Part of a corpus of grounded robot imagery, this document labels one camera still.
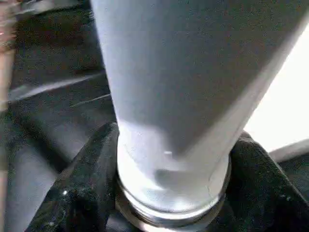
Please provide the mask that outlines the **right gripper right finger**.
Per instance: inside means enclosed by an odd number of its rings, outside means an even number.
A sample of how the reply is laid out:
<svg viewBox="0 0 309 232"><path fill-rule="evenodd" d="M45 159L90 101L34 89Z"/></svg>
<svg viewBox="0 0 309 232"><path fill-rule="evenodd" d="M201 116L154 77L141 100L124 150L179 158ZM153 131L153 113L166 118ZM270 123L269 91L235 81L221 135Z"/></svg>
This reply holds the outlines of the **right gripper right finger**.
<svg viewBox="0 0 309 232"><path fill-rule="evenodd" d="M231 153L220 232L307 232L309 156L276 163L248 133Z"/></svg>

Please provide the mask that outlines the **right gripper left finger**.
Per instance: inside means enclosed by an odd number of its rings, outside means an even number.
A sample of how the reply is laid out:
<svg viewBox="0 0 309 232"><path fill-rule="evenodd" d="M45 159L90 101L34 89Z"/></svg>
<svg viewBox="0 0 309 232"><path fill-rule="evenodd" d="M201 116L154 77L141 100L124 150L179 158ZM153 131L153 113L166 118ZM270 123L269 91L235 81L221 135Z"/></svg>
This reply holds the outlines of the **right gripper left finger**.
<svg viewBox="0 0 309 232"><path fill-rule="evenodd" d="M116 123L100 127L47 192L28 232L105 232L115 209Z"/></svg>

